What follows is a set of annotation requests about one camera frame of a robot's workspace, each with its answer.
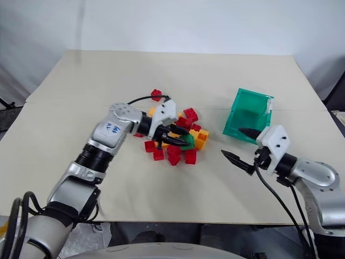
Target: green plastic container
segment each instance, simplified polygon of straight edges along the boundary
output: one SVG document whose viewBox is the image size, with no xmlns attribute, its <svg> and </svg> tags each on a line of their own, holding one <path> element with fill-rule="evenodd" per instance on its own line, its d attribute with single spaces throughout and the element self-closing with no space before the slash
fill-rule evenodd
<svg viewBox="0 0 345 259">
<path fill-rule="evenodd" d="M 269 126 L 271 124 L 273 98 L 239 88 L 223 134 L 256 144 L 255 140 L 248 138 L 238 129 L 254 128 L 262 131 L 266 126 Z"/>
</svg>

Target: pile of blocks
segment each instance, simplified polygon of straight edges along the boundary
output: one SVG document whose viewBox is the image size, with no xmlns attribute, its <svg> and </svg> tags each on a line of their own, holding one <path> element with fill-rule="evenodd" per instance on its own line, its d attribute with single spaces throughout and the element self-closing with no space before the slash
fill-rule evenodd
<svg viewBox="0 0 345 259">
<path fill-rule="evenodd" d="M 159 90 L 154 89 L 151 93 L 152 96 L 154 95 L 161 95 L 162 92 Z M 152 98 L 155 101 L 159 101 L 160 98 Z M 148 116 L 152 117 L 155 112 L 155 108 L 151 108 L 148 112 Z M 189 108 L 183 111 L 185 117 L 182 113 L 178 113 L 178 120 L 176 121 L 176 125 L 186 128 L 189 131 L 188 135 L 179 136 L 177 134 L 169 133 L 171 137 L 174 138 L 182 138 L 190 143 L 187 147 L 176 147 L 173 145 L 168 145 L 162 143 L 162 149 L 158 149 L 158 143 L 151 140 L 146 141 L 144 143 L 145 150 L 148 153 L 153 154 L 153 160 L 159 161 L 164 160 L 167 156 L 169 163 L 172 166 L 176 166 L 180 161 L 182 155 L 184 155 L 185 163 L 195 165 L 197 161 L 197 152 L 202 150 L 205 147 L 207 139 L 209 137 L 209 132 L 202 129 L 202 127 L 195 122 L 198 121 L 198 114 L 195 112 L 193 108 Z"/>
</svg>

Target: handwritten label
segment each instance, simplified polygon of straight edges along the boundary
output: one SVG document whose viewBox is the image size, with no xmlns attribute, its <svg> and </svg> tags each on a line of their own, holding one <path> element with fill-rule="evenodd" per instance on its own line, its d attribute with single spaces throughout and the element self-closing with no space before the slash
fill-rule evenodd
<svg viewBox="0 0 345 259">
<path fill-rule="evenodd" d="M 101 133 L 105 136 L 116 135 L 116 134 L 119 134 L 120 131 L 121 131 L 121 128 L 111 121 L 108 121 L 107 123 L 105 123 L 103 128 L 101 129 Z"/>
</svg>

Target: green block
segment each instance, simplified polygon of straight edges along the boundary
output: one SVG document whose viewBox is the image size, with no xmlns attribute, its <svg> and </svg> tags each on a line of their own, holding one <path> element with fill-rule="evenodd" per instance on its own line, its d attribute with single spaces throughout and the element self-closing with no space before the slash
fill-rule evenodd
<svg viewBox="0 0 345 259">
<path fill-rule="evenodd" d="M 191 134 L 188 135 L 182 135 L 180 136 L 181 139 L 184 139 L 185 141 L 187 141 L 190 145 L 187 147 L 181 147 L 181 150 L 189 150 L 189 149 L 193 149 L 195 147 L 195 139 Z"/>
<path fill-rule="evenodd" d="M 256 144 L 255 140 L 247 137 L 238 129 L 253 128 L 262 131 L 269 126 L 272 115 L 270 107 L 273 99 L 272 96 L 239 88 L 223 134 Z"/>
</svg>

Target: white table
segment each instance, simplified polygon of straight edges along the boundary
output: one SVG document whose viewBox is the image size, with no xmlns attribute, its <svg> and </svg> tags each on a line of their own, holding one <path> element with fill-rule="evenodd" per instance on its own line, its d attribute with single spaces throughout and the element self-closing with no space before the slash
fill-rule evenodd
<svg viewBox="0 0 345 259">
<path fill-rule="evenodd" d="M 345 139 L 290 56 L 67 51 L 0 142 L 0 215 L 27 190 L 45 204 L 109 105 L 158 88 L 179 110 L 195 108 L 210 139 L 197 165 L 171 167 L 153 161 L 143 139 L 128 136 L 99 186 L 98 220 L 291 224 L 258 178 L 220 152 L 250 162 L 256 150 L 222 135 L 239 87 L 275 96 L 272 124 L 285 127 L 289 152 L 326 162 L 345 179 Z M 157 103 L 137 105 L 148 111 Z M 266 179 L 302 222 L 289 189 Z"/>
</svg>

